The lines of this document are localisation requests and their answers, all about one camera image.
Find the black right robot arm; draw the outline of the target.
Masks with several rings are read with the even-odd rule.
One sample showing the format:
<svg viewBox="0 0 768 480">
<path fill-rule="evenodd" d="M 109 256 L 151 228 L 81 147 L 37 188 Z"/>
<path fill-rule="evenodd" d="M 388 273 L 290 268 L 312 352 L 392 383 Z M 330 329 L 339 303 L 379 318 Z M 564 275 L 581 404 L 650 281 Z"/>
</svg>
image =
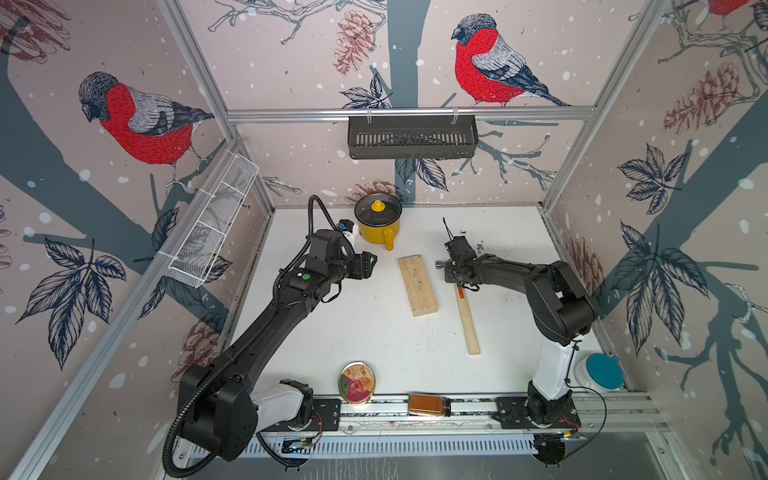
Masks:
<svg viewBox="0 0 768 480">
<path fill-rule="evenodd" d="M 445 247 L 449 259 L 441 268 L 446 282 L 472 291 L 492 285 L 525 295 L 544 337 L 536 372 L 528 384 L 526 413 L 538 427 L 555 423 L 572 407 L 573 359 L 598 317 L 591 294 L 562 260 L 534 264 L 479 255 L 464 236 L 451 238 Z"/>
</svg>

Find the wooden handled claw hammer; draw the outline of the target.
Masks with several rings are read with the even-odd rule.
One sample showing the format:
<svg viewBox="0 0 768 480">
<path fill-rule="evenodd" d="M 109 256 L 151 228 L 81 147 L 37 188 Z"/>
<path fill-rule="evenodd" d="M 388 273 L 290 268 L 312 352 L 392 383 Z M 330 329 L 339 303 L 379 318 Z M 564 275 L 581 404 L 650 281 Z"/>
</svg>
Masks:
<svg viewBox="0 0 768 480">
<path fill-rule="evenodd" d="M 466 340 L 467 351 L 470 355 L 479 355 L 481 353 L 481 349 L 474 328 L 474 321 L 466 293 L 459 284 L 453 284 L 453 288 L 456 294 L 456 300 Z"/>
</svg>

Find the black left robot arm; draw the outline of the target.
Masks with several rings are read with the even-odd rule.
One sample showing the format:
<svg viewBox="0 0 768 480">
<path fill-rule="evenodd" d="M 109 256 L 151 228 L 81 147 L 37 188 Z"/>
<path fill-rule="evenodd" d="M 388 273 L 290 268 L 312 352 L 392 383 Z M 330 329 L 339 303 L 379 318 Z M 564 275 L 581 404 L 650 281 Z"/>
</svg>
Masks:
<svg viewBox="0 0 768 480">
<path fill-rule="evenodd" d="M 186 478 L 216 458 L 235 460 L 253 437 L 277 423 L 310 422 L 308 385 L 282 380 L 258 393 L 255 383 L 291 331 L 318 305 L 335 300 L 343 280 L 370 278 L 377 258 L 356 252 L 335 221 L 315 229 L 312 212 L 327 209 L 319 196 L 311 196 L 307 208 L 306 241 L 279 271 L 266 308 L 208 366 L 193 365 L 183 374 L 177 414 L 162 449 L 167 476 Z"/>
</svg>

